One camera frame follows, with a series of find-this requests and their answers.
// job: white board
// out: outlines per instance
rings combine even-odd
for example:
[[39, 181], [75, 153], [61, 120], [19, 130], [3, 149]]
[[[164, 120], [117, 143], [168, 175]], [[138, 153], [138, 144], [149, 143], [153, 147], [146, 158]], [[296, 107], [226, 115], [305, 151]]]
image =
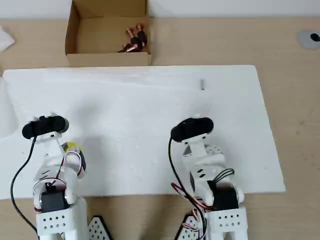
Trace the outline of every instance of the white board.
[[[69, 120], [65, 138], [83, 147], [83, 196], [173, 194], [170, 130], [195, 114], [213, 120], [207, 142], [221, 147], [245, 193], [285, 191], [254, 66], [18, 69], [3, 77], [19, 130], [0, 139], [0, 199], [9, 198], [10, 181], [29, 153], [31, 141], [21, 136], [22, 127], [51, 111]], [[172, 146], [184, 178], [183, 150], [182, 144]], [[32, 197], [33, 178], [46, 153], [36, 145], [17, 178], [17, 198]]]

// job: wire bundle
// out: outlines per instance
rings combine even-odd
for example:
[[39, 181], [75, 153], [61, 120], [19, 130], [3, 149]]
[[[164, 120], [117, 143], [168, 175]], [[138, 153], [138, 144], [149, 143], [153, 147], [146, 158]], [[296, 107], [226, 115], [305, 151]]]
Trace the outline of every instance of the wire bundle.
[[199, 237], [198, 237], [198, 240], [201, 240], [201, 239], [204, 239], [204, 240], [205, 240], [205, 239], [206, 239], [206, 231], [207, 231], [207, 220], [205, 219], [205, 216], [204, 216], [202, 210], [201, 210], [201, 209], [199, 208], [199, 206], [197, 205], [197, 203], [196, 203], [196, 201], [195, 201], [195, 198], [192, 197], [192, 196], [186, 191], [186, 189], [185, 189], [184, 185], [182, 184], [182, 182], [181, 182], [181, 180], [180, 180], [180, 177], [179, 177], [179, 175], [178, 175], [178, 173], [177, 173], [177, 171], [176, 171], [176, 168], [175, 168], [175, 166], [174, 166], [174, 163], [172, 162], [172, 158], [171, 158], [171, 144], [172, 144], [172, 140], [173, 140], [173, 139], [170, 137], [169, 143], [168, 143], [168, 157], [169, 157], [169, 162], [170, 162], [172, 171], [173, 171], [173, 173], [174, 173], [174, 175], [175, 175], [176, 180], [177, 180], [178, 183], [179, 183], [179, 186], [176, 185], [176, 187], [183, 192], [185, 198], [188, 199], [189, 202], [190, 202], [190, 203], [195, 207], [195, 209], [199, 212], [199, 215], [200, 215], [200, 218], [201, 218], [201, 222], [202, 222], [202, 229], [203, 229], [202, 231], [203, 231], [203, 233], [202, 233], [202, 236], [199, 236]]
[[[204, 217], [204, 214], [202, 212], [202, 210], [200, 208], [203, 209], [203, 211], [205, 212], [206, 210], [213, 210], [214, 206], [207, 206], [201, 198], [196, 198], [191, 196], [185, 189], [185, 187], [182, 184], [182, 181], [180, 180], [177, 171], [175, 169], [175, 166], [172, 162], [172, 158], [171, 158], [171, 144], [172, 144], [172, 138], [169, 139], [169, 144], [168, 144], [168, 157], [169, 157], [169, 161], [170, 161], [170, 165], [171, 168], [173, 170], [173, 173], [175, 175], [175, 178], [177, 179], [178, 184], [172, 182], [171, 186], [173, 187], [173, 189], [180, 195], [182, 195], [183, 197], [185, 197], [186, 199], [188, 199], [190, 201], [190, 203], [195, 207], [192, 209], [192, 215], [194, 216], [194, 218], [196, 219], [197, 222], [199, 222], [199, 217], [197, 212], [199, 212], [199, 215], [201, 217], [201, 221], [202, 221], [202, 229], [203, 229], [203, 233], [202, 236], [200, 237], [200, 229], [194, 226], [191, 226], [187, 223], [182, 223], [182, 226], [186, 229], [189, 229], [191, 231], [194, 232], [198, 232], [198, 240], [204, 239], [206, 238], [206, 231], [207, 231], [207, 220]], [[235, 170], [233, 168], [227, 168], [224, 169], [223, 171], [221, 171], [213, 180], [212, 183], [214, 185], [216, 185], [218, 182], [220, 182], [222, 179], [234, 175], [235, 174]]]

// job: wooden surface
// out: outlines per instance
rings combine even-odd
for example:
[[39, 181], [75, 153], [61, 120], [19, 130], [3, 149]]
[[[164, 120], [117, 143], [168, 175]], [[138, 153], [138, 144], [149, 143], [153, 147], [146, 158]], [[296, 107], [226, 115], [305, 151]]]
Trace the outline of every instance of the wooden surface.
[[[67, 21], [0, 24], [17, 40], [0, 53], [3, 69], [68, 65]], [[154, 20], [151, 29], [153, 65], [256, 66], [287, 192], [246, 195], [249, 239], [318, 240], [320, 50], [302, 49], [296, 34], [319, 31], [320, 17], [167, 18]], [[178, 196], [101, 197], [87, 203], [88, 217], [103, 215], [115, 240], [172, 240], [190, 209]], [[34, 220], [31, 200], [18, 205]], [[0, 201], [0, 209], [1, 238], [36, 239], [9, 200]]]

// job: copper connector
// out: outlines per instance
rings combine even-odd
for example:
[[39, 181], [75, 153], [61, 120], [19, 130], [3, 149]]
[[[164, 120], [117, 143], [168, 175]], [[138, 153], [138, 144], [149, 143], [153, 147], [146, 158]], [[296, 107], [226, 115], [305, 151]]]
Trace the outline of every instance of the copper connector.
[[142, 43], [142, 47], [143, 48], [145, 48], [147, 46], [147, 43], [148, 43], [147, 36], [146, 36], [146, 34], [144, 32], [144, 27], [145, 26], [142, 23], [138, 23], [137, 25], [135, 25], [135, 29], [138, 31], [137, 32], [138, 39]]
[[142, 23], [138, 23], [135, 25], [135, 29], [137, 29], [139, 32], [144, 30], [144, 25]]
[[142, 42], [134, 35], [134, 30], [131, 27], [128, 27], [125, 31], [130, 36], [130, 41], [133, 46], [139, 48], [140, 50], [143, 48]]
[[126, 33], [130, 36], [131, 39], [135, 37], [135, 35], [134, 35], [134, 29], [131, 28], [131, 27], [128, 27], [128, 28], [126, 29]]

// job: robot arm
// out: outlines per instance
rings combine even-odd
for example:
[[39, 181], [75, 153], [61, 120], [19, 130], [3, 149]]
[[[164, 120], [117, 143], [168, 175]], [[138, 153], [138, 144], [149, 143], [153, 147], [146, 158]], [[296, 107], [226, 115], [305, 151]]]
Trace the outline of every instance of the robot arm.
[[205, 143], [213, 128], [209, 118], [188, 118], [172, 129], [171, 138], [186, 146], [182, 162], [190, 173], [194, 196], [208, 206], [203, 210], [206, 237], [223, 240], [230, 233], [232, 240], [247, 240], [246, 208], [239, 205], [245, 195], [233, 180], [235, 171], [227, 168], [218, 147]]
[[69, 123], [61, 116], [40, 117], [24, 126], [26, 139], [37, 137], [47, 151], [35, 175], [33, 202], [40, 240], [88, 240], [87, 204], [77, 195], [78, 179], [86, 172], [80, 146], [60, 143]]

